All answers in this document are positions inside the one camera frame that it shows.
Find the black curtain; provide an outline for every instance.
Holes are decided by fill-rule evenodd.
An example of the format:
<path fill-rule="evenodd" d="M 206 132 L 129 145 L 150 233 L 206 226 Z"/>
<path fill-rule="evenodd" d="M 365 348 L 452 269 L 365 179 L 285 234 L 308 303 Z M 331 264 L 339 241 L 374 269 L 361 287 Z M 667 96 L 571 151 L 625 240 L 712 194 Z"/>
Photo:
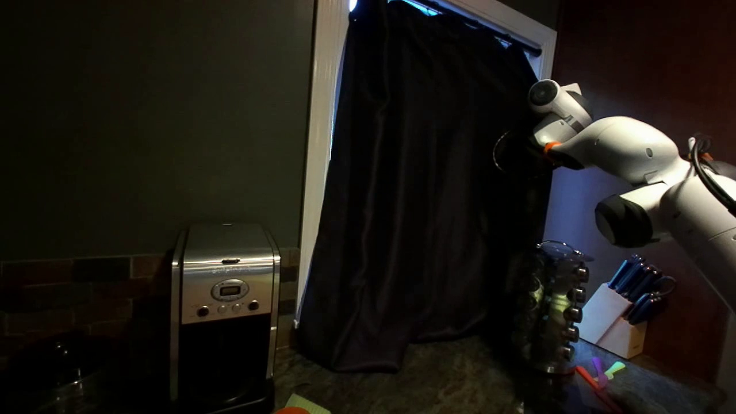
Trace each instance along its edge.
<path fill-rule="evenodd" d="M 507 264 L 538 241 L 551 187 L 533 80 L 520 47 L 460 17 L 356 8 L 299 352 L 394 370 L 411 341 L 503 314 Z"/>

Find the cable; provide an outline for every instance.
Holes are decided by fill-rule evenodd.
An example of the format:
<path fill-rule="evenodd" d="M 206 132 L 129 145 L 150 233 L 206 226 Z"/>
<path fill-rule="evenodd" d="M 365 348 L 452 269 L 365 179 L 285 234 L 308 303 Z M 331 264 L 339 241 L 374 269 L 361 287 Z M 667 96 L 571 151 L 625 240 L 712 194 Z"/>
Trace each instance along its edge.
<path fill-rule="evenodd" d="M 717 181 L 699 163 L 699 156 L 701 156 L 699 154 L 699 140 L 691 139 L 687 140 L 687 150 L 691 150 L 691 162 L 692 162 L 692 168 L 696 168 L 697 177 L 713 194 L 713 197 L 721 200 L 721 205 L 727 208 L 732 212 L 732 217 L 736 217 L 736 200 L 725 189 L 721 189 Z"/>

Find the door frame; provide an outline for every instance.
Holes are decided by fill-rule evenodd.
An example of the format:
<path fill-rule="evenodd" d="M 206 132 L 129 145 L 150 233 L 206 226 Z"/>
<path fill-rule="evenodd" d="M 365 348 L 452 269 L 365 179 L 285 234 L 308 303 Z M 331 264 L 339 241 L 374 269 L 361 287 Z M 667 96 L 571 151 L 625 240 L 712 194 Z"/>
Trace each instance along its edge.
<path fill-rule="evenodd" d="M 494 0 L 434 0 L 482 25 L 503 33 L 541 54 L 530 57 L 538 78 L 551 78 L 556 33 Z M 314 49 L 314 85 L 311 85 L 311 123 L 306 142 L 306 177 L 302 208 L 302 245 L 299 245 L 299 285 L 298 316 L 299 326 L 302 296 L 308 283 L 311 255 L 318 240 L 328 165 L 333 136 L 333 116 L 339 105 L 339 80 L 342 43 L 348 34 L 349 0 L 318 0 L 316 11 L 316 49 Z"/>

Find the robotic arm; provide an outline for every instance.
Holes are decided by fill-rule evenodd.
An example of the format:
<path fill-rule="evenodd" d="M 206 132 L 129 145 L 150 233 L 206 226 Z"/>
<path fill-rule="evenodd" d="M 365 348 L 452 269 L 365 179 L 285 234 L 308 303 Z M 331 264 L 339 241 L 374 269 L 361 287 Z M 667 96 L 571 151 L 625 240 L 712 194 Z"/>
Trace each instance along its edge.
<path fill-rule="evenodd" d="M 597 208 L 597 226 L 607 241 L 623 249 L 678 241 L 736 311 L 736 181 L 701 165 L 696 139 L 684 159 L 652 124 L 594 119 L 575 82 L 541 80 L 530 90 L 530 105 L 545 116 L 533 139 L 552 163 L 601 168 L 631 187 Z"/>

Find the knife block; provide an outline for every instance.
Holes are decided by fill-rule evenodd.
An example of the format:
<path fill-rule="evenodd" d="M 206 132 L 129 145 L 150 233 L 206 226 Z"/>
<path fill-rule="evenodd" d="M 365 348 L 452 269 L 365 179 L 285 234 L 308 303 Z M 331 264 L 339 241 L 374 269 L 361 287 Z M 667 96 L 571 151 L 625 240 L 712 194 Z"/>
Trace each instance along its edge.
<path fill-rule="evenodd" d="M 647 322 L 631 324 L 623 314 L 631 301 L 602 283 L 582 308 L 579 339 L 622 358 L 645 352 Z"/>

